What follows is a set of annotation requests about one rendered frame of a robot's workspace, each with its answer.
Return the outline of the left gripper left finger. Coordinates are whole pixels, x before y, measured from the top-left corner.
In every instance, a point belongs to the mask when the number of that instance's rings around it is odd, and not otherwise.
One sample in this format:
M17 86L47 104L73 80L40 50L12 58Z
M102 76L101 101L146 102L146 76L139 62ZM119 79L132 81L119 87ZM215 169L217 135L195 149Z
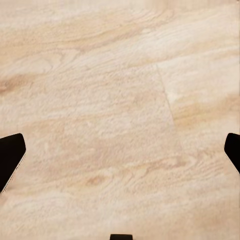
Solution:
M26 152L22 133L0 138L0 193Z

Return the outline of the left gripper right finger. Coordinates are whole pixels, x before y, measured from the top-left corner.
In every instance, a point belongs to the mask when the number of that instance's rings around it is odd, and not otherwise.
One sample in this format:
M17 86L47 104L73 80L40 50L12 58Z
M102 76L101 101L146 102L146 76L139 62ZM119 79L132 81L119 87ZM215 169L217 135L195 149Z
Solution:
M240 135L229 133L227 135L224 151L240 173Z

